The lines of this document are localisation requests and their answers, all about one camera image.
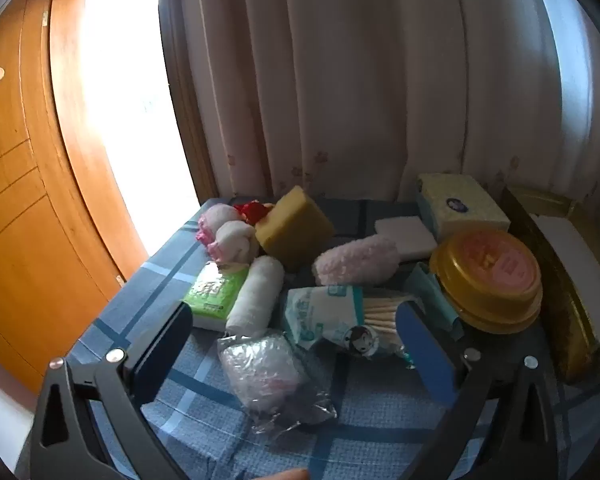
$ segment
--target human hand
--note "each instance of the human hand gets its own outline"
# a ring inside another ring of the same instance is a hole
[[[306,469],[292,469],[260,480],[311,480]]]

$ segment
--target yellow tissue box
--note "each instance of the yellow tissue box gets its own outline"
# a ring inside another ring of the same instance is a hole
[[[256,238],[262,248],[291,271],[312,263],[334,234],[329,219],[299,186],[256,224]]]
[[[469,175],[420,174],[416,201],[422,221],[438,242],[468,228],[509,229],[507,215]]]

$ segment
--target blue gripper pad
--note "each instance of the blue gripper pad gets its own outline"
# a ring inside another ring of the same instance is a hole
[[[451,407],[458,396],[458,368],[427,327],[417,304],[405,301],[398,306],[395,329],[431,397]]]

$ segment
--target table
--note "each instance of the table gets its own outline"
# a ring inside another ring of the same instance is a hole
[[[205,203],[142,265],[76,342],[70,362],[94,362],[109,349],[128,347],[165,308],[184,296],[208,261],[205,248],[195,239],[197,218],[219,202],[224,201]],[[418,212],[414,203],[324,198],[317,203],[336,227],[334,246],[373,234],[376,219]],[[388,286],[399,288],[409,270],[401,266]],[[285,280],[289,287],[313,283],[309,269]],[[160,441],[194,480],[248,480],[295,467],[309,468],[312,480],[395,480],[443,415],[417,372],[407,370],[399,359],[371,362],[325,344],[306,358],[312,373],[330,391],[338,419],[292,430],[271,444],[253,434],[232,395],[218,361],[216,338],[215,332],[193,329],[157,399],[142,408]],[[568,478],[600,436],[600,374],[577,386],[557,381],[538,322],[518,336],[482,335],[478,347],[513,361],[529,353],[538,358],[554,407],[560,478]],[[488,402],[454,476],[471,467],[494,408],[495,401]],[[97,403],[94,413],[117,468],[133,478],[132,467]]]

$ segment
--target golden tray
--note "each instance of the golden tray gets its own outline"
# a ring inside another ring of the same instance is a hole
[[[522,186],[505,187],[500,207],[509,232],[532,251],[542,274],[540,317],[558,376],[567,383],[600,365],[600,343],[578,292],[531,214],[567,218],[600,264],[600,235],[579,202]]]

